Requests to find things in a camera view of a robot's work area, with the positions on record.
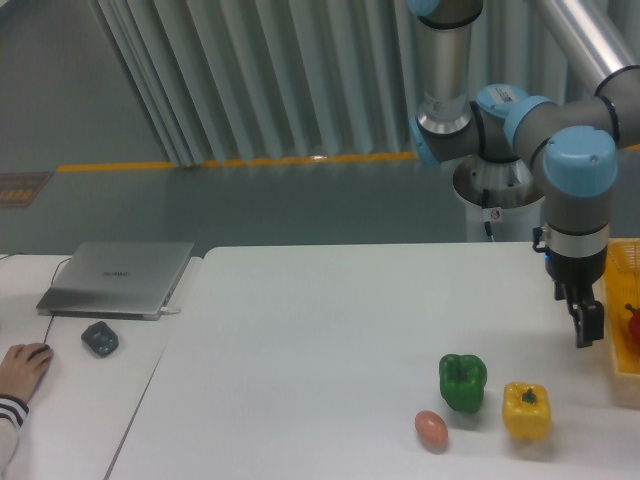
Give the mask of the striped sleeve forearm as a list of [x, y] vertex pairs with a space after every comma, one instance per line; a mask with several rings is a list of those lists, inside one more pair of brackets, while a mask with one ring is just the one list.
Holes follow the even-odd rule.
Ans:
[[11, 461], [19, 439], [19, 432], [28, 414], [29, 407], [22, 400], [10, 395], [1, 396], [1, 474]]

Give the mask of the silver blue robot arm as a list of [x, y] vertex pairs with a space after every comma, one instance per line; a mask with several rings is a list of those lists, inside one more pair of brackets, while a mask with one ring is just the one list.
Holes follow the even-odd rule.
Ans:
[[408, 8], [434, 41], [410, 122], [420, 159], [523, 163], [545, 200], [533, 248], [545, 257], [554, 296], [572, 316], [578, 347], [601, 340], [604, 308], [593, 285], [605, 269], [617, 153], [639, 141], [638, 59], [594, 3], [537, 1], [534, 9], [590, 97], [559, 105], [496, 84], [470, 99], [471, 29], [482, 3], [412, 1]]

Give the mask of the person's hand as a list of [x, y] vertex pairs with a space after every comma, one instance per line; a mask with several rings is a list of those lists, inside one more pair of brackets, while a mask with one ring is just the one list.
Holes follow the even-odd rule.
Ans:
[[1, 394], [28, 404], [40, 380], [49, 370], [54, 351], [50, 349], [32, 357], [44, 343], [13, 345], [1, 361]]

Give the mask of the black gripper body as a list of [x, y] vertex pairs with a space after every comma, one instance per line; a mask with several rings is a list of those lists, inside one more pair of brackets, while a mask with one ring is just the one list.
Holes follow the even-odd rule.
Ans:
[[535, 227], [532, 235], [532, 248], [545, 256], [545, 268], [553, 283], [571, 288], [567, 302], [592, 299], [592, 285], [605, 271], [609, 228], [569, 234], [552, 227]]

